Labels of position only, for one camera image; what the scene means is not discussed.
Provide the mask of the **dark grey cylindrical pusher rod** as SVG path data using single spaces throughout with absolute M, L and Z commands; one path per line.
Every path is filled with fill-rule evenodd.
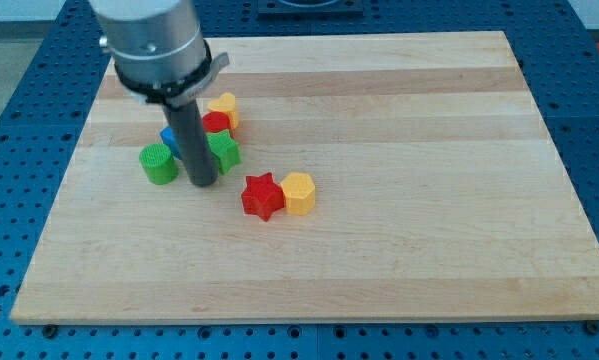
M 167 122 L 177 144 L 190 182 L 197 187 L 214 184 L 218 170 L 207 140 L 197 102 L 171 107 L 163 105 Z

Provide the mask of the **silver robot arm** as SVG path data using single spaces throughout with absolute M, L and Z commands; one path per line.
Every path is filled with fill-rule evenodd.
M 230 64 L 205 40 L 192 0 L 90 0 L 119 81 L 146 104 L 162 107 L 190 182 L 217 180 L 197 98 Z

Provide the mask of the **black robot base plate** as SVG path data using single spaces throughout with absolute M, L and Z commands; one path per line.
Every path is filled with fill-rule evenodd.
M 359 15 L 363 7 L 363 0 L 258 0 L 257 15 Z

